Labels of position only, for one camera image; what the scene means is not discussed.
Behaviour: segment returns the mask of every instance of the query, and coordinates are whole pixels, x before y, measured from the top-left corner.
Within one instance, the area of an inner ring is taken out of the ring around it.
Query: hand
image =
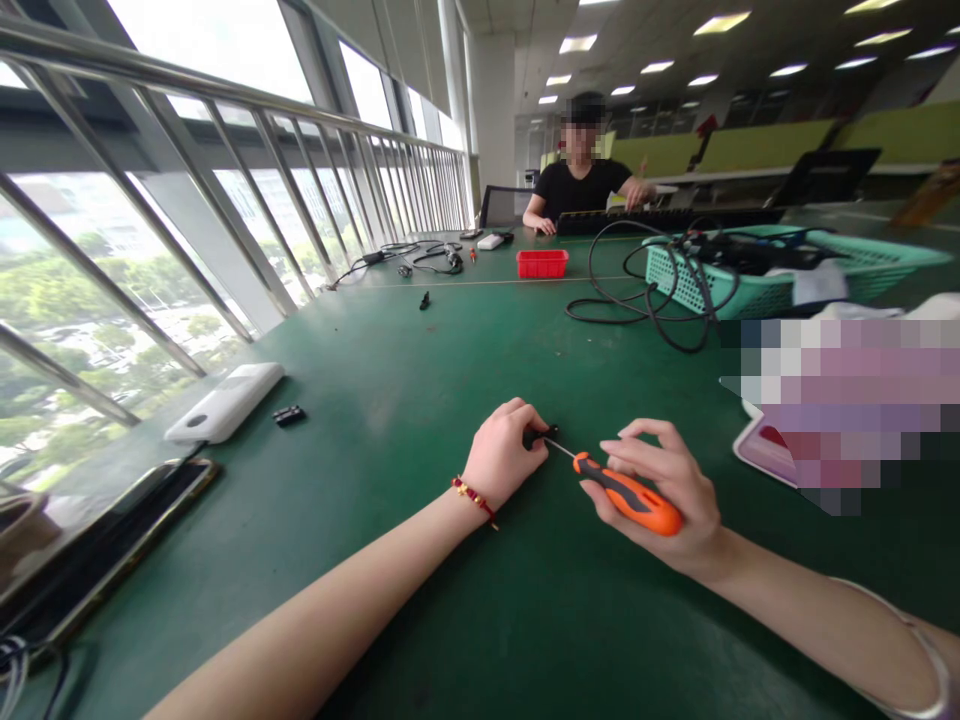
[[[648,198],[657,196],[657,186],[648,183],[646,180],[636,178],[630,183],[630,189],[627,191],[627,212],[630,212],[638,205],[642,205]]]
[[[499,510],[534,470],[547,459],[542,439],[533,449],[523,447],[523,431],[527,428],[546,432],[549,429],[533,405],[520,398],[504,403],[484,421],[473,436],[473,447],[461,479]]]
[[[636,437],[643,433],[656,435],[660,447]],[[657,535],[620,514],[598,483],[584,480],[580,485],[593,500],[600,519],[685,575],[703,581],[725,572],[730,551],[713,483],[700,472],[676,428],[663,420],[639,419],[619,435],[620,440],[600,443],[610,454],[607,467],[652,480],[657,491],[680,511],[683,529],[672,537]]]
[[[537,224],[534,225],[533,227],[539,230],[540,232],[542,232],[544,235],[557,234],[557,228],[553,224],[553,220],[551,220],[550,218],[540,218],[537,221]]]

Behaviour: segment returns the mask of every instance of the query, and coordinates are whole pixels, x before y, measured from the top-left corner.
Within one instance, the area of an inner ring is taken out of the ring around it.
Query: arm
[[[661,447],[638,439],[641,433],[657,435]],[[620,437],[601,443],[610,454],[609,467],[656,483],[680,509],[685,525],[674,537],[654,535],[622,516],[599,485],[584,481],[604,522],[880,702],[914,712],[937,702],[940,687],[930,656],[889,608],[723,527],[713,484],[673,425],[635,420]],[[951,675],[960,677],[960,638],[919,624]]]
[[[631,175],[620,186],[617,195],[623,195],[627,199],[627,212],[630,212],[636,206],[641,205],[644,200],[656,197],[657,186]]]
[[[542,198],[536,193],[530,196],[530,202],[527,203],[527,209],[523,211],[523,224],[532,227],[535,230],[546,235],[556,235],[557,228],[550,218],[542,216],[543,209],[547,206],[546,198]]]
[[[462,479],[496,511],[547,458],[532,405],[500,406],[474,437]],[[148,720],[311,718],[457,545],[488,520],[450,488],[274,610],[183,681]]]

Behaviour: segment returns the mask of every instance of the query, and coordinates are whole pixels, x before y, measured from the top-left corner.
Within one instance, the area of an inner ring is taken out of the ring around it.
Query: small black part
[[[527,430],[523,433],[523,447],[527,450],[533,449],[533,443],[537,438],[548,437],[551,440],[556,440],[557,435],[560,432],[559,425],[551,425],[546,432],[539,432],[537,430]]]
[[[273,414],[274,421],[276,421],[277,425],[280,427],[286,427],[287,425],[299,422],[306,417],[307,414],[299,405],[291,405],[288,408],[282,408]]]
[[[375,253],[370,253],[369,255],[363,256],[363,261],[367,264],[367,266],[382,263],[385,259],[386,257],[384,256],[382,250],[377,250]]]

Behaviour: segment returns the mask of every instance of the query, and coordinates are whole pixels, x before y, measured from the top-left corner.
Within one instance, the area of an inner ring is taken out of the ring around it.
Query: metal railing
[[[304,132],[313,126],[319,132],[320,156],[324,168],[332,171],[335,189],[339,194],[361,250],[372,249],[375,240],[383,245],[397,242],[411,233],[466,227],[469,224],[467,178],[469,165],[463,153],[453,151],[420,138],[394,132],[361,122],[355,118],[320,110],[306,103],[273,95],[254,88],[229,82],[204,73],[188,70],[171,63],[147,57],[134,50],[110,45],[73,35],[46,25],[10,16],[0,16],[0,59],[14,66],[29,79],[31,85],[46,99],[53,111],[63,120],[77,142],[90,154],[100,169],[112,178],[147,226],[154,232],[170,254],[196,282],[211,305],[219,312],[233,331],[246,342],[252,338],[240,319],[220,297],[190,256],[177,242],[172,232],[153,209],[147,198],[111,156],[109,148],[96,130],[77,108],[73,99],[62,90],[64,76],[106,81],[127,87],[142,103],[148,116],[162,130],[176,156],[195,183],[197,190],[210,207],[217,221],[236,244],[237,249],[254,276],[262,285],[281,315],[284,305],[273,291],[267,273],[269,266],[258,265],[242,240],[232,218],[224,206],[223,193],[215,192],[209,176],[198,167],[195,158],[178,136],[175,127],[181,121],[171,117],[169,106],[161,94],[188,97],[203,103],[229,157],[249,186],[266,223],[276,236],[283,255],[307,298],[315,292],[304,276],[300,263],[270,211],[262,192],[257,187],[250,167],[244,161],[240,147],[224,122],[218,103],[239,107],[250,112],[274,167],[280,173],[297,216],[320,259],[323,272],[330,284],[337,273],[325,240],[317,227],[301,189],[294,177],[284,150],[284,134],[280,123],[292,124],[296,145],[303,157],[312,182],[318,191],[323,210],[336,236],[338,250],[347,262],[350,249],[337,225],[315,160],[317,153],[315,133]],[[331,152],[327,133],[336,137],[338,147]],[[355,207],[354,214],[340,176],[337,150],[349,194]],[[80,272],[93,281],[134,323],[140,326],[180,366],[195,376],[205,373],[201,366],[117,286],[95,262],[18,188],[9,176],[0,173],[2,195],[23,218],[50,244],[62,253]],[[13,330],[0,325],[0,348],[10,352],[48,379],[66,388],[80,400],[104,413],[112,420],[132,425],[138,418],[124,410],[110,397],[79,379],[50,357],[33,349]]]

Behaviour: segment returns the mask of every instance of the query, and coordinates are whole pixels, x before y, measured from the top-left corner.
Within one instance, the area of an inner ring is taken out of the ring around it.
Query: keyboard
[[[617,220],[632,220],[649,225],[663,233],[683,232],[697,218],[716,220],[723,228],[745,227],[747,225],[776,225],[787,211],[777,208],[717,209],[705,208],[665,208],[663,210],[642,210],[639,212],[606,212],[604,210],[561,213],[557,221],[557,235],[596,235],[603,228]],[[708,220],[700,224],[701,230],[711,230],[715,226]],[[644,231],[630,225],[611,228],[606,235],[638,235]]]

